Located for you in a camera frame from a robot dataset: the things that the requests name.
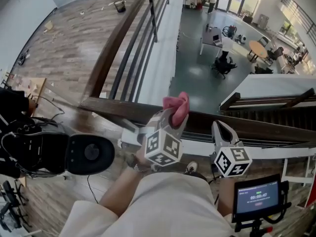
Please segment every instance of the bike display screen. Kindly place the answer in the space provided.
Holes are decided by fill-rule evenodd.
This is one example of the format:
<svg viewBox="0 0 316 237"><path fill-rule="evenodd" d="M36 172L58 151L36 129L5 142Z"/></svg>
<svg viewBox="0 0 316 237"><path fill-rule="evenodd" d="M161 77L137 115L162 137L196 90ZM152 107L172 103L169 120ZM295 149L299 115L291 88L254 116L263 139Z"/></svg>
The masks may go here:
<svg viewBox="0 0 316 237"><path fill-rule="evenodd" d="M278 182L237 190L236 213L247 213L278 205Z"/></svg>

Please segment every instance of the laptop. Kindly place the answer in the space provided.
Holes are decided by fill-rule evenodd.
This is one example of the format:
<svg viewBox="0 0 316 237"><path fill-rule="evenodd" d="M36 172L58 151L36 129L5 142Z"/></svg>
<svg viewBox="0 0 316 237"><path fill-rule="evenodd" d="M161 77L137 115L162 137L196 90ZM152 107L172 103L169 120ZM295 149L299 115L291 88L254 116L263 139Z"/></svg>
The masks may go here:
<svg viewBox="0 0 316 237"><path fill-rule="evenodd" d="M213 36L213 41L215 45L221 45L222 42L219 40L219 35L214 35Z"/></svg>

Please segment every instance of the wooden floor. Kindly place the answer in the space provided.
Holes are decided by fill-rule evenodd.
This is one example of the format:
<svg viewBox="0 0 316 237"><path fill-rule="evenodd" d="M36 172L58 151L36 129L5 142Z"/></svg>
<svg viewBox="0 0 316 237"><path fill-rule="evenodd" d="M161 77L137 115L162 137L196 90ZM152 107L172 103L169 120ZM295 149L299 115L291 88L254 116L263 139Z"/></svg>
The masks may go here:
<svg viewBox="0 0 316 237"><path fill-rule="evenodd" d="M47 77L54 86L66 91L74 99L79 99L93 65L104 46L107 38L122 18L112 6L113 0L79 0L57 10L47 20L52 20L54 29L50 33L43 33L43 26L27 44L30 57L23 67L15 67L13 72L29 77ZM127 7L133 0L126 0ZM117 69L124 50L119 52L114 68ZM89 178L91 188L100 199L103 193L117 179L126 166L125 152L117 146L121 129L105 119L91 113L80 111L70 105L55 100L54 103L65 111L65 114L56 118L80 132L91 132L108 137L116 148L116 157L113 165L106 171L92 175ZM51 118L59 110L47 101L41 99L36 115ZM183 156L181 163L164 169L164 171L183 172L186 164L192 160L199 162L199 172L209 180L212 178L209 160L205 157ZM290 160L288 174L304 175L302 161ZM273 173L282 172L282 162L278 160L256 160L243 179L254 179ZM210 185L214 197L218 194L218 183ZM273 236L300 237L312 219L314 212L309 209L300 210L295 207L308 195L309 187L291 185L289 200L293 206L288 210L285 219L275 225ZM29 215L28 222L33 226L30 231L43 229L58 235L65 224L73 203L78 199L94 201L89 189L87 176L70 176L65 182L52 182L45 184L29 184L24 189L26 197L30 200L25 207ZM48 233L38 234L39 237L51 237Z"/></svg>
<svg viewBox="0 0 316 237"><path fill-rule="evenodd" d="M22 67L16 64L12 72L28 77L47 77L54 86L68 91L74 99L79 100L102 48L124 16L124 13L117 12L113 4L109 6L114 1L116 0L78 0L57 9L42 23L25 46L24 51L28 49L30 57ZM134 0L125 0L126 11L133 2ZM137 14L118 50L102 92L110 93L144 7ZM53 29L44 33L44 25L48 21L52 21ZM118 98L134 57L134 49L118 89Z"/></svg>

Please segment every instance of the staircase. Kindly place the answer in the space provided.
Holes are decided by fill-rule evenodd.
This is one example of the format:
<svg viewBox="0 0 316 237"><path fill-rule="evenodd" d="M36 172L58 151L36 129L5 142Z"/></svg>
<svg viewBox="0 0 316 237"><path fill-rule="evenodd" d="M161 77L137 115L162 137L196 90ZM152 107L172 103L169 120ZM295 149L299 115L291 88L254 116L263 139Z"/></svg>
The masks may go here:
<svg viewBox="0 0 316 237"><path fill-rule="evenodd" d="M264 110L239 109L222 111L221 114L316 131L316 107L269 108Z"/></svg>
<svg viewBox="0 0 316 237"><path fill-rule="evenodd" d="M302 102L309 102L310 106L294 107ZM240 94L235 93L220 106L220 111L224 116L316 131L316 106L313 102L316 102L313 88L301 95L251 99L241 99Z"/></svg>

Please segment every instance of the hand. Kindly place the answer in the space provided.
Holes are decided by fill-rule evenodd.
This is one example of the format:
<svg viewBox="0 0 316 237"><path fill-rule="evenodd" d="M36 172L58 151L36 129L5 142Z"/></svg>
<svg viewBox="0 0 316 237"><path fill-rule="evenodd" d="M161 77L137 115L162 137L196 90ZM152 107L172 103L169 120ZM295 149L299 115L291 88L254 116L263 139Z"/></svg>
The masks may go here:
<svg viewBox="0 0 316 237"><path fill-rule="evenodd" d="M140 162L141 164L150 166L150 165L152 165L153 163L145 158L146 139L147 139L147 137L144 136L143 142L142 142L142 147L137 151L136 157L137 157L137 159L139 160L139 162Z"/></svg>

